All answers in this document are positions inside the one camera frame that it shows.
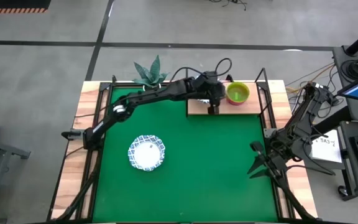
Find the potted plant in white pot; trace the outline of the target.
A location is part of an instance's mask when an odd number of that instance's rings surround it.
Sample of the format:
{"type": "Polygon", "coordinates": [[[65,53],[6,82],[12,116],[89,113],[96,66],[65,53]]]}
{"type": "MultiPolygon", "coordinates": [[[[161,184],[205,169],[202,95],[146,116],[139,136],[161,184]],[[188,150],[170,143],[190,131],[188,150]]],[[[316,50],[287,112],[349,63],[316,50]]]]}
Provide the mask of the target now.
{"type": "Polygon", "coordinates": [[[156,56],[150,68],[145,68],[134,62],[135,69],[140,78],[133,79],[133,82],[144,86],[145,88],[155,89],[163,83],[168,76],[168,73],[161,73],[160,71],[160,57],[156,56]]]}

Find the green table mat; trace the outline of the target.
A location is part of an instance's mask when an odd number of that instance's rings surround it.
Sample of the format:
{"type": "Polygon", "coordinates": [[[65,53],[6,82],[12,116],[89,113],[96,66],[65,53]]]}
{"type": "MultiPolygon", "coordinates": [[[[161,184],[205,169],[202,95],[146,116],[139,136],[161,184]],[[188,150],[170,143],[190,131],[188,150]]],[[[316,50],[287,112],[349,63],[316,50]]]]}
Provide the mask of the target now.
{"type": "Polygon", "coordinates": [[[271,181],[248,175],[263,139],[256,115],[188,116],[182,101],[139,106],[106,134],[94,222],[274,222],[271,181]],[[131,166],[134,139],[159,137],[162,164],[131,166]]]}

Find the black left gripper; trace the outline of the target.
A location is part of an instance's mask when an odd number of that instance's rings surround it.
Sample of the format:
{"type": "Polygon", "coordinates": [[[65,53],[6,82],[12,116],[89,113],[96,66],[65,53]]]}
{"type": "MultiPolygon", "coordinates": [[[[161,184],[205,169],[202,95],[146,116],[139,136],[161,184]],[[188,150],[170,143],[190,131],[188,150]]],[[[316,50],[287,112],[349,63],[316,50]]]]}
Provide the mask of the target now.
{"type": "Polygon", "coordinates": [[[196,100],[208,100],[208,114],[219,114],[221,100],[225,97],[225,86],[218,80],[217,72],[209,71],[198,75],[194,80],[196,100]]]}

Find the white paper sheet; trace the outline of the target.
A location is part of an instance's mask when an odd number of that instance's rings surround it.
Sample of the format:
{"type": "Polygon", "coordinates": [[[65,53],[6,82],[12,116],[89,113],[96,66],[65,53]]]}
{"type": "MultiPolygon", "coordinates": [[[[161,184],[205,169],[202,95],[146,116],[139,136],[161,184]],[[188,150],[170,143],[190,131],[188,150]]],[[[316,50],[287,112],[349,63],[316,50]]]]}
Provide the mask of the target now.
{"type": "Polygon", "coordinates": [[[311,145],[310,157],[322,161],[341,163],[341,152],[337,130],[327,132],[326,137],[316,138],[311,145]]]}

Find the wooden shelf board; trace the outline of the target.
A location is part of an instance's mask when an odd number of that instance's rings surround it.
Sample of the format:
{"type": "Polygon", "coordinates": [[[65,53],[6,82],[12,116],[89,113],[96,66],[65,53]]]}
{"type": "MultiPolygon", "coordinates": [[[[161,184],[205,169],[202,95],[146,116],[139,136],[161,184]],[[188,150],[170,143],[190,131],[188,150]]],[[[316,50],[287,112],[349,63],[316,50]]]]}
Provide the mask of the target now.
{"type": "MultiPolygon", "coordinates": [[[[227,99],[222,99],[219,105],[219,115],[222,114],[259,114],[260,101],[257,93],[257,85],[249,80],[240,80],[250,90],[248,99],[241,105],[232,105],[227,99]]],[[[189,115],[208,114],[209,103],[202,103],[198,100],[188,100],[187,112],[189,115]]]]}

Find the small black clamp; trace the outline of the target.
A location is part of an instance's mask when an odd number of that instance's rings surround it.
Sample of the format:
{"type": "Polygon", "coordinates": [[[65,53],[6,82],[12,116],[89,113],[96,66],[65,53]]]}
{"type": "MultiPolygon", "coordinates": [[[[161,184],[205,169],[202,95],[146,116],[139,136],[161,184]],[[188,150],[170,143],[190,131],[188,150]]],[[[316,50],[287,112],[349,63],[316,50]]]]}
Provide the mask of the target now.
{"type": "Polygon", "coordinates": [[[64,131],[61,133],[61,136],[67,139],[68,141],[76,140],[76,139],[82,139],[83,132],[82,130],[70,130],[70,131],[64,131]]]}

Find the black metal table frame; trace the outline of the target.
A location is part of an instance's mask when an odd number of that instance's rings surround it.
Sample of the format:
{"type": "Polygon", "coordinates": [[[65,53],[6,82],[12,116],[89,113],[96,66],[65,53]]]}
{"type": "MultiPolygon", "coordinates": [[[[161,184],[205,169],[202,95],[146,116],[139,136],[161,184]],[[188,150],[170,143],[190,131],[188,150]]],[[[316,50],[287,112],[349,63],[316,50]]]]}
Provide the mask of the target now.
{"type": "MultiPolygon", "coordinates": [[[[112,81],[85,81],[80,93],[80,99],[76,110],[76,115],[73,121],[73,125],[70,130],[82,130],[90,126],[95,125],[98,121],[101,121],[107,109],[102,109],[97,112],[96,115],[89,115],[95,113],[96,109],[102,108],[102,106],[108,105],[107,100],[111,99],[110,93],[112,81]]],[[[115,87],[118,88],[132,88],[136,85],[132,81],[115,81],[113,82],[115,87]]],[[[262,90],[263,83],[258,84],[257,89],[260,92],[263,99],[260,100],[262,106],[266,106],[267,97],[264,96],[265,92],[262,90]]],[[[272,99],[273,109],[271,114],[275,117],[276,127],[282,128],[284,124],[290,118],[290,104],[287,99],[287,90],[291,88],[285,87],[283,80],[268,80],[268,87],[270,91],[270,98],[272,99]]],[[[268,119],[270,112],[264,111],[264,121],[266,127],[272,128],[273,121],[268,119]]],[[[82,146],[82,139],[76,139],[68,141],[66,154],[77,150],[82,146]]],[[[79,149],[73,154],[63,158],[62,168],[59,174],[57,188],[55,189],[54,196],[50,210],[48,212],[47,221],[52,221],[63,215],[64,211],[75,200],[75,197],[79,194],[81,189],[85,186],[91,173],[96,167],[96,163],[101,162],[102,152],[91,151],[88,152],[85,149],[79,149]]],[[[289,173],[289,186],[293,193],[305,207],[306,211],[310,214],[317,216],[316,207],[314,204],[313,194],[311,192],[310,182],[305,169],[293,170],[289,173]]],[[[73,215],[69,220],[80,220],[91,217],[92,209],[94,205],[91,203],[95,199],[97,189],[97,181],[95,175],[95,184],[91,184],[84,194],[84,197],[78,202],[73,215]]],[[[278,192],[279,195],[279,213],[285,218],[290,216],[300,218],[299,214],[292,208],[293,212],[290,212],[290,202],[284,199],[282,190],[276,187],[274,192],[278,192]]]]}

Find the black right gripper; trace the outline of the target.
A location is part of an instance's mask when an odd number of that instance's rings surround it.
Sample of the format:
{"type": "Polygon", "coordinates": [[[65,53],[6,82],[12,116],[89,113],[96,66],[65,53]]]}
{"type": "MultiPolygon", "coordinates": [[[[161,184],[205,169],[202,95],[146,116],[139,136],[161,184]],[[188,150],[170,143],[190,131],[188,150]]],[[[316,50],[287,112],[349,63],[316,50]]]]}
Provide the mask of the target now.
{"type": "Polygon", "coordinates": [[[255,156],[254,162],[248,170],[248,173],[252,173],[261,166],[265,167],[265,169],[252,174],[250,178],[267,176],[273,179],[279,187],[286,187],[287,184],[282,171],[286,171],[287,166],[285,165],[283,157],[274,151],[265,154],[264,147],[259,141],[251,142],[250,147],[257,153],[257,155],[255,156]]]}

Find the black mat with hazard stripe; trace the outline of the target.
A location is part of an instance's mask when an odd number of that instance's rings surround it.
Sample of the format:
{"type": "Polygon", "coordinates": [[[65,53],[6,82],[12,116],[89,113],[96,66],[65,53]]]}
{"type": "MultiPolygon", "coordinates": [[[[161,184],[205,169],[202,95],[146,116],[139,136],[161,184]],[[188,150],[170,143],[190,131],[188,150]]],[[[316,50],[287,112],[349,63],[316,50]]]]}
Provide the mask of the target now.
{"type": "Polygon", "coordinates": [[[0,0],[0,14],[44,13],[51,0],[0,0]]]}

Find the black stand beam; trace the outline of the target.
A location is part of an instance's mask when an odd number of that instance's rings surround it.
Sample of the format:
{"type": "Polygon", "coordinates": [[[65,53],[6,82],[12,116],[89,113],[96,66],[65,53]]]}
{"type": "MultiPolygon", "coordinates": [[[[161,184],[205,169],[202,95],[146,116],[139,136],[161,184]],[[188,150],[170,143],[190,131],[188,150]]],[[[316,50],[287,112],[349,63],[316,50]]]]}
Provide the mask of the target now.
{"type": "Polygon", "coordinates": [[[335,112],[334,114],[328,116],[321,122],[319,122],[314,127],[316,128],[316,131],[313,131],[314,134],[317,134],[318,132],[325,134],[326,132],[329,132],[330,130],[336,128],[339,126],[341,121],[351,121],[351,114],[348,106],[345,106],[335,112]]]}

